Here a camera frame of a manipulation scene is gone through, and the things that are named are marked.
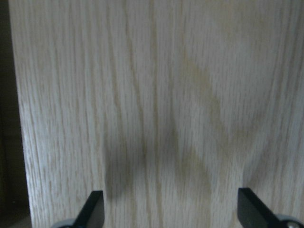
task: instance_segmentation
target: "wood grain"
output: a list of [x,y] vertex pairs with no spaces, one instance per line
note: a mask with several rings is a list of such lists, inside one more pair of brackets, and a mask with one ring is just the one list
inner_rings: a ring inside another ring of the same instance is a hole
[[237,188],[304,220],[304,6],[10,1],[31,219],[105,191],[105,227],[239,228]]

